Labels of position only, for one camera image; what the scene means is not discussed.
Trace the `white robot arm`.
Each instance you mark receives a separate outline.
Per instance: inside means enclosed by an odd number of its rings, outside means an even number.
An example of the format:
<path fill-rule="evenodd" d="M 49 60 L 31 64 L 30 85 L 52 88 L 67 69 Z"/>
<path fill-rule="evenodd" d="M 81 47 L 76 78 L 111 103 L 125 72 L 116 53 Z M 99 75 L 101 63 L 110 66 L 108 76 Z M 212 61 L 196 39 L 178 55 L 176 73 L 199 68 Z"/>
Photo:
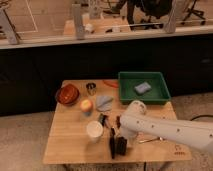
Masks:
<path fill-rule="evenodd" d="M 132 101 L 120 116 L 120 133 L 126 139 L 146 133 L 213 154 L 213 124 L 147 116 L 146 105 Z"/>

